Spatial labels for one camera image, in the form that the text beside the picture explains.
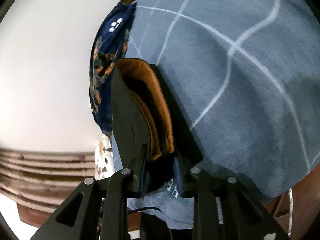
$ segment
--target navy floral fabric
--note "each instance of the navy floral fabric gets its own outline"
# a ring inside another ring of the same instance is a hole
[[[90,62],[89,96],[92,114],[101,131],[111,135],[111,80],[113,66],[124,57],[137,0],[120,0],[100,26]]]

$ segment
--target gray felt cloth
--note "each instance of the gray felt cloth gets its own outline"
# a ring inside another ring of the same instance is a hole
[[[198,138],[197,166],[266,202],[320,161],[319,48],[303,0],[139,0],[126,57],[160,69]],[[192,228],[193,199],[173,180],[128,206]]]

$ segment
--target bolt head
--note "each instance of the bolt head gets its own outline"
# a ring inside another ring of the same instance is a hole
[[[193,167],[193,168],[191,168],[190,172],[191,172],[192,174],[198,174],[198,173],[201,172],[201,169],[200,169],[200,168],[197,168],[197,167]]]
[[[86,178],[85,180],[84,180],[84,184],[86,184],[86,185],[90,185],[90,184],[92,184],[94,182],[94,179],[93,178]]]
[[[237,179],[236,179],[235,177],[229,177],[229,178],[228,178],[228,182],[229,182],[230,184],[235,184],[235,183],[237,183]]]
[[[127,175],[127,174],[130,174],[130,173],[131,173],[131,170],[128,169],[128,168],[125,168],[125,169],[122,169],[122,170],[121,170],[121,173],[122,173],[123,175]]]

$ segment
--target blue fabric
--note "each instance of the blue fabric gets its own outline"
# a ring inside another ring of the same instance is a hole
[[[139,0],[129,43],[126,57],[156,64],[174,94],[198,167],[265,203],[319,163],[320,26],[304,0]],[[128,207],[191,228],[193,199],[175,183]]]
[[[91,55],[89,96],[95,122],[111,135],[111,80],[114,62],[126,52],[137,0],[120,0],[97,33]]]

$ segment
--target white ceiling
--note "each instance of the white ceiling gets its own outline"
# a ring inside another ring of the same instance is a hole
[[[15,1],[0,24],[0,148],[94,151],[90,53],[118,1]]]

